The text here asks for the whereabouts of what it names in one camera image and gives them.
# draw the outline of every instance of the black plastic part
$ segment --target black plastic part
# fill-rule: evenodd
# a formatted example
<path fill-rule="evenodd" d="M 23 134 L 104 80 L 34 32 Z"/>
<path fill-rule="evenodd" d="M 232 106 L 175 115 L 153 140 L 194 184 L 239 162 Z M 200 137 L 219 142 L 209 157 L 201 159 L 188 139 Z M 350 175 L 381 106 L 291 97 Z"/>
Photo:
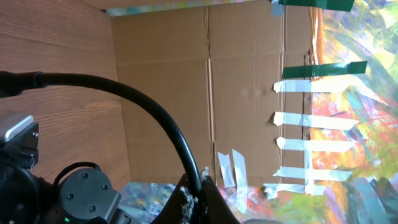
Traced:
<path fill-rule="evenodd" d="M 0 202 L 4 202 L 0 203 L 0 223 L 15 219 L 21 223 L 38 223 L 42 211 L 38 180 L 14 163 L 3 162 L 0 166 L 3 175 L 0 179 Z"/>
<path fill-rule="evenodd" d="M 139 222 L 120 208 L 117 208 L 116 212 L 113 215 L 111 224 L 141 224 L 141 222 Z"/>
<path fill-rule="evenodd" d="M 181 223 L 183 218 L 182 206 L 187 203 L 184 194 L 180 190 L 181 187 L 188 187 L 188 177 L 186 174 L 182 175 L 164 208 L 150 224 Z M 204 220 L 200 222 L 198 203 L 195 204 L 193 209 L 196 212 L 192 213 L 190 224 L 208 223 L 204 222 Z"/>
<path fill-rule="evenodd" d="M 104 191 L 103 185 L 109 186 Z M 98 169 L 83 168 L 71 173 L 61 184 L 59 201 L 72 223 L 110 223 L 121 194 Z"/>
<path fill-rule="evenodd" d="M 9 142 L 0 145 L 0 156 L 24 169 L 33 169 L 39 161 L 39 140 L 33 133 L 39 133 L 38 123 L 32 123 Z"/>
<path fill-rule="evenodd" d="M 208 216 L 209 223 L 240 223 L 229 209 L 210 176 L 206 176 L 203 180 L 203 194 L 205 196 L 206 205 L 205 213 Z"/>

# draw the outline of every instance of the cardboard seam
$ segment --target cardboard seam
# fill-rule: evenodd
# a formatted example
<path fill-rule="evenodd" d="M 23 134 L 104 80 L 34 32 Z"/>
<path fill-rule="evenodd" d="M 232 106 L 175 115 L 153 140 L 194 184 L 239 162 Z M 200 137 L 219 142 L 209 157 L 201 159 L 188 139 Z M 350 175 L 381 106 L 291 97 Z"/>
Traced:
<path fill-rule="evenodd" d="M 315 27 L 313 25 L 313 19 L 314 18 L 312 16 L 312 8 L 311 7 L 308 8 L 308 14 L 309 14 L 310 20 L 311 20 L 311 29 L 312 29 L 311 32 L 314 34 L 314 31 L 317 30 L 317 27 Z M 317 55 L 316 53 L 312 53 L 313 44 L 314 44 L 313 41 L 314 41 L 314 38 L 311 39 L 312 43 L 311 43 L 310 49 L 308 50 L 308 54 L 306 54 L 304 56 L 304 57 L 306 57 L 306 56 L 308 57 L 308 58 L 304 58 L 304 65 L 306 65 L 307 62 L 308 62 L 309 65 L 312 65 L 313 64 L 312 58 L 313 58 L 313 56 Z M 303 114 L 312 115 L 312 95 L 313 95 L 313 93 L 303 93 L 303 94 L 304 94 L 304 98 L 303 98 Z M 311 139 L 311 128 L 310 127 L 303 127 L 303 139 L 304 140 L 310 140 Z M 303 167 L 305 167 L 305 153 L 303 154 L 303 158 L 302 158 L 301 161 L 303 163 L 302 164 Z"/>
<path fill-rule="evenodd" d="M 118 70 L 119 70 L 119 65 L 118 65 L 118 63 L 117 63 L 117 58 L 116 58 L 116 49 L 115 49 L 115 47 L 114 47 L 114 34 L 113 34 L 113 26 L 112 26 L 112 18 L 110 18 L 110 20 L 109 20 L 109 23 L 110 23 L 110 29 L 111 29 L 111 36 L 112 36 L 112 41 L 111 41 L 111 44 L 112 44 L 112 51 L 113 51 L 113 57 L 114 57 L 114 69 L 115 69 L 115 72 L 116 72 L 116 81 L 117 82 L 121 82 L 120 81 L 120 77 L 119 77 L 119 72 L 118 72 Z M 118 99 L 117 99 L 118 101 L 119 101 L 119 104 L 120 104 L 120 110 L 121 110 L 121 119 L 122 119 L 122 122 L 123 122 L 123 134 L 124 134 L 124 142 L 125 142 L 125 144 L 126 144 L 126 150 L 127 150 L 127 163 L 129 164 L 129 173 L 128 173 L 128 176 L 129 176 L 129 181 L 132 181 L 132 178 L 131 178 L 131 170 L 132 170 L 132 165 L 131 165 L 131 162 L 130 162 L 130 150 L 129 150 L 129 143 L 127 142 L 127 131 L 126 131 L 126 123 L 124 122 L 124 118 L 126 117 L 126 115 L 125 115 L 125 110 L 123 109 L 124 107 L 123 107 L 123 104 L 125 104 L 126 102 L 124 102 L 123 103 L 123 101 L 125 101 L 123 98 L 121 98 L 121 97 L 118 97 Z"/>
<path fill-rule="evenodd" d="M 282 55 L 280 57 L 280 74 L 282 74 L 283 69 L 285 67 L 285 50 L 286 50 L 286 6 L 284 6 L 284 15 L 282 16 Z M 281 94 L 281 103 L 280 103 L 280 111 L 285 111 L 285 97 L 286 97 L 286 93 Z M 282 125 L 280 127 L 280 136 L 285 137 L 285 126 Z M 284 166 L 284 157 L 285 157 L 285 152 L 284 151 L 280 151 L 280 158 L 279 158 L 279 164 L 280 166 Z M 285 182 L 285 179 L 283 177 L 279 178 L 279 183 L 282 184 Z"/>
<path fill-rule="evenodd" d="M 256 57 L 271 57 L 271 56 L 275 56 L 275 55 L 279 55 L 279 54 L 280 54 L 280 52 L 269 52 L 266 54 L 221 55 L 221 56 L 211 56 L 211 57 L 213 59 L 256 58 Z"/>
<path fill-rule="evenodd" d="M 211 66 L 211 45 L 210 45 L 210 23 L 209 23 L 209 7 L 205 8 L 205 27 L 207 32 L 208 55 L 207 58 L 207 90 L 208 90 L 208 108 L 209 108 L 209 125 L 210 125 L 210 151 L 212 152 L 213 179 L 217 185 L 217 159 L 215 144 L 215 122 L 214 122 L 214 103 L 213 103 L 213 76 Z"/>

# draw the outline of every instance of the masking tape strip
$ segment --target masking tape strip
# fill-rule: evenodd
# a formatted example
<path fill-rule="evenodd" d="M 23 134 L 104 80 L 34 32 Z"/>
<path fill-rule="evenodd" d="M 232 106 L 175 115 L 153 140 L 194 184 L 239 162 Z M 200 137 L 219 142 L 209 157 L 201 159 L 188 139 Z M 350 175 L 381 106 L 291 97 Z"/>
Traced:
<path fill-rule="evenodd" d="M 327 128 L 348 131 L 359 121 L 344 118 L 331 118 L 327 116 L 305 115 L 285 112 L 275 112 L 274 124 L 292 124 L 314 128 Z"/>
<path fill-rule="evenodd" d="M 231 166 L 231 161 L 229 159 L 229 154 L 224 155 L 220 152 L 218 153 L 218 160 L 220 162 L 220 167 L 221 167 L 221 174 L 223 175 L 223 180 L 224 180 L 224 186 L 225 187 L 234 187 L 235 185 L 235 180 L 234 180 L 234 175 L 232 173 L 232 166 Z"/>
<path fill-rule="evenodd" d="M 350 175 L 351 171 L 343 170 L 325 170 L 325 169 L 304 169 L 297 167 L 284 167 L 273 175 L 274 177 L 292 177 L 305 179 L 306 176 L 313 180 L 331 180 L 331 181 L 345 181 Z"/>
<path fill-rule="evenodd" d="M 302 93 L 339 93 L 345 91 L 350 82 L 339 82 L 340 79 L 329 78 L 325 80 L 283 80 L 274 83 L 275 92 L 302 92 Z"/>
<path fill-rule="evenodd" d="M 264 190 L 267 193 L 267 199 L 271 200 L 278 196 L 278 191 L 289 191 L 295 193 L 306 193 L 305 186 L 300 184 L 264 184 L 266 189 Z M 325 186 L 314 185 L 313 192 L 308 193 L 310 195 L 323 195 L 325 191 Z"/>
<path fill-rule="evenodd" d="M 285 67 L 282 78 L 312 78 L 365 73 L 368 61 Z"/>
<path fill-rule="evenodd" d="M 276 139 L 279 149 L 313 152 L 346 152 L 355 143 L 351 141 Z"/>
<path fill-rule="evenodd" d="M 290 6 L 312 6 L 321 9 L 350 12 L 354 0 L 279 0 L 280 4 Z"/>
<path fill-rule="evenodd" d="M 314 179 L 310 175 L 308 170 L 312 170 L 312 151 L 304 151 L 304 192 L 307 194 L 313 194 L 314 191 Z"/>
<path fill-rule="evenodd" d="M 248 178 L 246 176 L 246 163 L 238 151 L 232 149 L 236 175 L 236 207 L 241 213 L 248 210 Z"/>

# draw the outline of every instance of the wooden board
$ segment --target wooden board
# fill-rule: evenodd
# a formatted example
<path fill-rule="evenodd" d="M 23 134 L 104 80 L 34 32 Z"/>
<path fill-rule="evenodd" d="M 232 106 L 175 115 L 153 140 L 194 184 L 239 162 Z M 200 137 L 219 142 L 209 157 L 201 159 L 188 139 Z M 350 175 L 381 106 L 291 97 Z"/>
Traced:
<path fill-rule="evenodd" d="M 109 17 L 79 0 L 0 0 L 0 70 L 87 73 L 117 79 Z M 52 182 L 73 162 L 99 164 L 113 187 L 130 181 L 120 99 L 51 86 L 0 99 L 0 112 L 40 124 L 37 176 Z"/>

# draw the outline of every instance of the black cable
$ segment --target black cable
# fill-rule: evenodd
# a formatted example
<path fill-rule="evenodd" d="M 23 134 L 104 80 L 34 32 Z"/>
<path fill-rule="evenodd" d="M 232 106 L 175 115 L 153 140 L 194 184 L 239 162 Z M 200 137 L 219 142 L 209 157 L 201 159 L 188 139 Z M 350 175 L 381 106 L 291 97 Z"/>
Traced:
<path fill-rule="evenodd" d="M 187 141 L 173 118 L 154 100 L 130 86 L 93 75 L 0 72 L 0 98 L 19 95 L 24 90 L 43 88 L 47 85 L 82 86 L 107 91 L 130 100 L 146 110 L 161 125 L 176 148 L 188 175 L 190 193 L 194 197 L 201 198 L 201 177 Z"/>
<path fill-rule="evenodd" d="M 91 167 L 93 169 L 97 169 L 97 170 L 101 171 L 101 168 L 99 167 L 99 165 L 95 164 L 94 162 L 76 162 L 72 165 L 69 165 L 69 166 L 65 167 L 55 178 L 54 183 L 52 184 L 54 192 L 58 193 L 58 186 L 60 184 L 62 177 L 67 175 L 70 171 L 72 171 L 76 168 L 79 168 L 79 167 Z"/>

